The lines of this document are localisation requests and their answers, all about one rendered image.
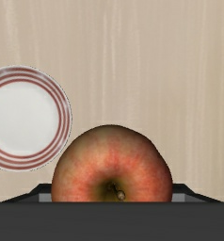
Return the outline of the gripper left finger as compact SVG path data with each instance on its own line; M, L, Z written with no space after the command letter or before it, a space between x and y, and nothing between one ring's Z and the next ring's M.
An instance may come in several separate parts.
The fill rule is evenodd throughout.
M39 184L29 193L6 200L6 202L51 202L51 185Z

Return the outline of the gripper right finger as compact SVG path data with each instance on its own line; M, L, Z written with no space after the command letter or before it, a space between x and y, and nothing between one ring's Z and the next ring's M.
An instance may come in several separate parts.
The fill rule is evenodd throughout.
M217 200L195 193L185 184L173 185L173 202L217 202Z

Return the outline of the white plate with red rings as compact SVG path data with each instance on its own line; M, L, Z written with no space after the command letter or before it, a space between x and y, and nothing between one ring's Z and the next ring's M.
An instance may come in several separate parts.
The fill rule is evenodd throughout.
M62 87L29 66L0 68L0 169L39 169L57 157L72 129Z

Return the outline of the red apple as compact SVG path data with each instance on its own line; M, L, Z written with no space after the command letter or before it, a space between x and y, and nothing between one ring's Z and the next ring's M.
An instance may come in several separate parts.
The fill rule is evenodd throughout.
M57 162L53 201L172 200L172 177L162 155L140 133L104 125L76 138Z

